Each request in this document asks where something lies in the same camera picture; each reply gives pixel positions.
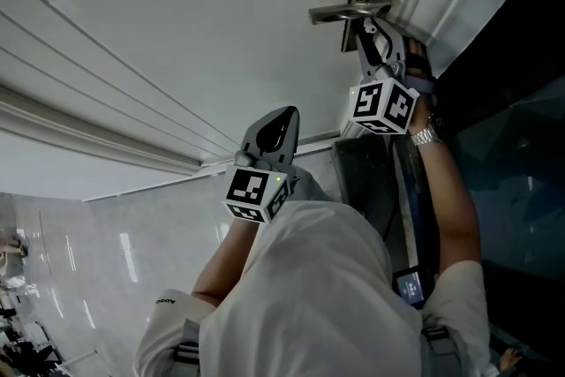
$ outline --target black strap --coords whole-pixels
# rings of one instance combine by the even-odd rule
[[[440,325],[422,328],[422,334],[426,337],[429,343],[437,339],[449,338],[449,331]]]
[[[407,52],[406,69],[409,68],[421,70],[428,77],[432,75],[432,68],[430,67],[430,62],[428,62],[425,58],[419,56],[418,54],[412,54],[410,52]]]
[[[175,349],[173,359],[180,363],[199,365],[200,357],[198,343],[189,342],[179,344]]]

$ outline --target cable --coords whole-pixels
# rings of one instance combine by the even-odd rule
[[[385,232],[382,234],[382,241],[386,242],[388,233],[390,232],[390,228],[392,226],[392,221],[395,219],[396,211],[400,206],[400,199],[398,196],[398,180],[396,179],[396,172],[395,172],[395,155],[393,153],[393,145],[395,144],[396,136],[390,136],[390,141],[388,142],[388,159],[390,161],[390,167],[392,171],[392,176],[395,181],[395,202],[393,203],[392,209],[390,211],[390,217],[388,218],[387,228]]]

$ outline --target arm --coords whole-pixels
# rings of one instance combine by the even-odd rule
[[[3,361],[0,361],[0,377],[14,377],[16,374],[14,370]]]
[[[192,294],[214,306],[235,287],[257,235],[259,224],[235,219],[212,259],[200,273]]]
[[[411,51],[426,57],[421,47],[413,42]],[[425,129],[429,116],[426,100],[420,96],[409,127],[410,134]],[[426,169],[433,211],[440,230],[440,274],[462,260],[480,262],[477,213],[448,147],[434,142],[421,145],[418,150]]]

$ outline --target hand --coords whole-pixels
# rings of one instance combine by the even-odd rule
[[[411,54],[417,54],[427,60],[427,54],[422,48],[419,42],[416,42],[412,38],[408,40],[408,51]],[[406,71],[413,77],[418,77],[421,79],[428,79],[431,77],[430,74],[425,74],[419,68],[406,68]],[[408,126],[408,132],[411,135],[417,134],[423,131],[430,124],[430,105],[429,100],[425,94],[421,94],[416,101],[416,107],[414,108],[414,113],[412,114],[412,120]]]
[[[501,358],[501,362],[498,364],[498,369],[501,373],[512,369],[518,361],[522,358],[522,352],[516,349],[508,348],[504,352]]]

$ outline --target person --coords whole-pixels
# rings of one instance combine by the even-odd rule
[[[49,374],[55,369],[55,362],[47,360],[52,353],[53,346],[48,345],[37,351],[32,343],[24,341],[5,345],[2,355],[9,366],[31,376]]]
[[[16,372],[11,365],[12,362],[4,353],[4,349],[0,348],[0,377],[15,377]]]
[[[27,256],[27,246],[16,238],[0,240],[0,253],[17,254],[25,258]]]
[[[500,373],[510,371],[521,359],[522,352],[519,349],[508,347],[502,354],[501,360],[498,363],[498,371]]]
[[[409,51],[427,59],[413,40]],[[161,294],[134,358],[136,374],[168,375],[171,358],[186,356],[203,377],[417,376],[426,325],[458,335],[469,375],[482,374],[490,354],[478,218],[429,118],[420,96],[409,132],[432,136],[418,150],[441,241],[439,278],[421,311],[391,289],[386,246],[359,212],[291,197],[259,236],[258,224],[234,220],[191,295]]]

